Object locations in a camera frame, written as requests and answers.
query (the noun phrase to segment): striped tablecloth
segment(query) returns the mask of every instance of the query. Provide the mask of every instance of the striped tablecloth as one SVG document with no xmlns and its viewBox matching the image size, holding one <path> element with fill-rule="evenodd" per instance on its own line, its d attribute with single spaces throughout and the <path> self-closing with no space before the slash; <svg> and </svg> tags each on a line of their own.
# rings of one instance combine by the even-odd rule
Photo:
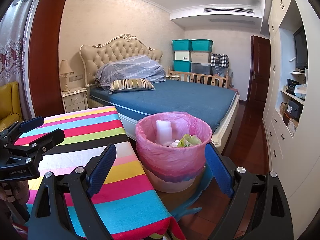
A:
<svg viewBox="0 0 320 240">
<path fill-rule="evenodd" d="M 163 206 L 145 175 L 124 131 L 114 106 L 94 108 L 44 119 L 44 125 L 23 134 L 17 145 L 28 145 L 40 136 L 60 128 L 64 141 L 44 154 L 40 178 L 30 180 L 31 211 L 37 189 L 47 171 L 68 174 L 100 155 L 108 143 L 117 149 L 116 161 L 100 192 L 93 196 L 102 221 L 115 240 L 161 239 L 169 230 L 175 240 L 185 240 L 177 222 Z M 70 194 L 66 201 L 76 233 L 85 236 Z"/>
</svg>

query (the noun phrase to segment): leather armchair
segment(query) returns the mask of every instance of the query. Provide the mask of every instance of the leather armchair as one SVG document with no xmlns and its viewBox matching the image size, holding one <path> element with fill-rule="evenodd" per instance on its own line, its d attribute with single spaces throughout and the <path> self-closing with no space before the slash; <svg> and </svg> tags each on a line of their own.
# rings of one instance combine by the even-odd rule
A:
<svg viewBox="0 0 320 240">
<path fill-rule="evenodd" d="M 16 121 L 22 121 L 18 82 L 0 87 L 0 132 Z"/>
</svg>

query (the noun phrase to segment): beige storage box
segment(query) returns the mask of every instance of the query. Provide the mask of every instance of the beige storage box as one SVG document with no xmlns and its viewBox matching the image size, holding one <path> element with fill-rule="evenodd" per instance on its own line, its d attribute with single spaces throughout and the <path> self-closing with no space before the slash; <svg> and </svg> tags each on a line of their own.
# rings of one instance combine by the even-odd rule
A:
<svg viewBox="0 0 320 240">
<path fill-rule="evenodd" d="M 175 51 L 175 60 L 191 61 L 191 53 L 189 50 Z"/>
<path fill-rule="evenodd" d="M 191 58 L 193 63 L 211 63 L 211 52 L 192 51 Z"/>
</svg>

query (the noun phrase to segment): pink trash bag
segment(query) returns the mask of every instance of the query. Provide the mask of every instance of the pink trash bag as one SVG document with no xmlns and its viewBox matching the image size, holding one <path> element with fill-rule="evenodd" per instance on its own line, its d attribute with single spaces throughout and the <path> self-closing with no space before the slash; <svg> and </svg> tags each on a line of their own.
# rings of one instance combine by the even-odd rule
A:
<svg viewBox="0 0 320 240">
<path fill-rule="evenodd" d="M 197 135 L 201 144 L 191 147 L 165 147 L 156 144 L 156 120 L 171 122 L 172 138 Z M 187 181 L 199 175 L 205 165 L 204 148 L 211 141 L 210 126 L 186 112 L 149 115 L 136 126 L 137 151 L 142 165 L 166 182 Z"/>
</svg>

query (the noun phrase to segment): beige wall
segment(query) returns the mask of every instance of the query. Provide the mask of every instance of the beige wall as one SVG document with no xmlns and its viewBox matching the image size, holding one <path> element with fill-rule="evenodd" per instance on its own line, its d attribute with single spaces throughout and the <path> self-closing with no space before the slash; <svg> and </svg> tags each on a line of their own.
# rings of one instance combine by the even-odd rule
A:
<svg viewBox="0 0 320 240">
<path fill-rule="evenodd" d="M 186 39 L 210 39 L 214 42 L 212 52 L 227 54 L 229 68 L 233 72 L 232 84 L 239 90 L 240 99 L 246 101 L 251 68 L 251 36 L 258 33 L 246 29 L 186 30 Z"/>
<path fill-rule="evenodd" d="M 59 39 L 59 60 L 69 59 L 75 75 L 83 74 L 79 56 L 83 44 L 105 43 L 130 33 L 147 46 L 161 49 L 160 63 L 172 65 L 173 39 L 183 39 L 184 30 L 170 20 L 170 14 L 142 0 L 66 0 Z M 84 79 L 68 84 L 84 87 Z"/>
</svg>

